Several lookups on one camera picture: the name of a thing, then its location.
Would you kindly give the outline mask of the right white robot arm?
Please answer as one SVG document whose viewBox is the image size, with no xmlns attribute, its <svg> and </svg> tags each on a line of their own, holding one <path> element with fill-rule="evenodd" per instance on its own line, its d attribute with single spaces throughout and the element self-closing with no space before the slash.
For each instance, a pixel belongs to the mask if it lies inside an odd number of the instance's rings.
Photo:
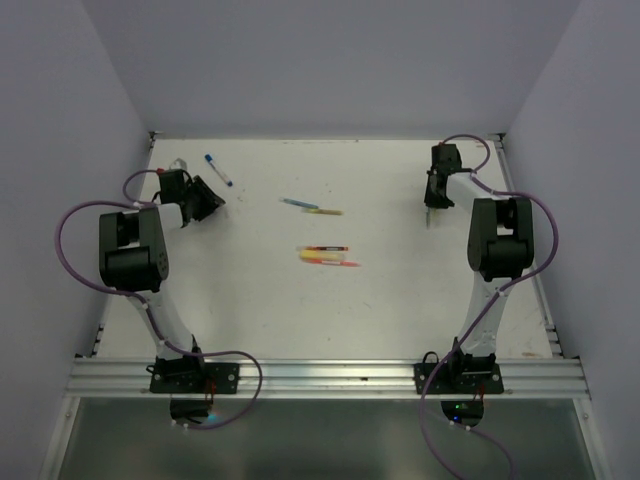
<svg viewBox="0 0 640 480">
<path fill-rule="evenodd" d="M 415 366 L 429 394 L 504 391 L 496 363 L 497 334 L 511 283 L 534 260 L 531 201 L 481 188 L 474 172 L 462 165 L 458 147 L 431 148 L 424 197 L 429 211 L 460 207 L 470 215 L 467 261 L 473 289 L 467 316 L 447 358 Z"/>
</svg>

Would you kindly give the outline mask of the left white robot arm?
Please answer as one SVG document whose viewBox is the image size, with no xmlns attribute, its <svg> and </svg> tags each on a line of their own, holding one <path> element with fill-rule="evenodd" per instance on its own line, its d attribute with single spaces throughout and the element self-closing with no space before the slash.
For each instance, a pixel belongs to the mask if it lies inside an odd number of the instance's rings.
<svg viewBox="0 0 640 480">
<path fill-rule="evenodd" d="M 198 393 L 211 382 L 202 350 L 180 318 L 165 285 L 169 255 L 165 234 L 212 215 L 225 201 L 185 169 L 157 172 L 158 204 L 99 219 L 99 271 L 105 286 L 124 293 L 156 345 L 148 366 L 153 393 Z"/>
</svg>

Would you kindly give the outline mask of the blue highlighter pen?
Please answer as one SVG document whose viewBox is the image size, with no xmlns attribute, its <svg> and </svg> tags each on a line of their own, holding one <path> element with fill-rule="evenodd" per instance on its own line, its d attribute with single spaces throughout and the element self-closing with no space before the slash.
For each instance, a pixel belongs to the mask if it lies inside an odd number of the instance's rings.
<svg viewBox="0 0 640 480">
<path fill-rule="evenodd" d="M 279 199 L 279 201 L 281 203 L 284 203 L 284 204 L 287 204 L 287 205 L 291 205 L 291 206 L 300 207 L 302 209 L 317 210 L 317 209 L 320 208 L 316 204 L 309 203 L 309 202 L 304 202 L 304 201 L 300 201 L 300 200 L 295 200 L 295 199 L 291 199 L 291 198 L 282 197 L 282 198 Z"/>
</svg>

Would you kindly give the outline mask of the blue white marker pen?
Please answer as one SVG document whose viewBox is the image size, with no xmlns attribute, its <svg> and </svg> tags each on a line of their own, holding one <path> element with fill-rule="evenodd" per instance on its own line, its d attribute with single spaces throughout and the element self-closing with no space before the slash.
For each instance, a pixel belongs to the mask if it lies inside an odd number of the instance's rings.
<svg viewBox="0 0 640 480">
<path fill-rule="evenodd" d="M 218 166 L 216 161 L 214 160 L 211 154 L 204 155 L 205 161 L 212 168 L 212 170 L 218 175 L 218 177 L 223 181 L 223 183 L 227 187 L 233 186 L 233 181 L 229 178 L 229 176 Z"/>
</svg>

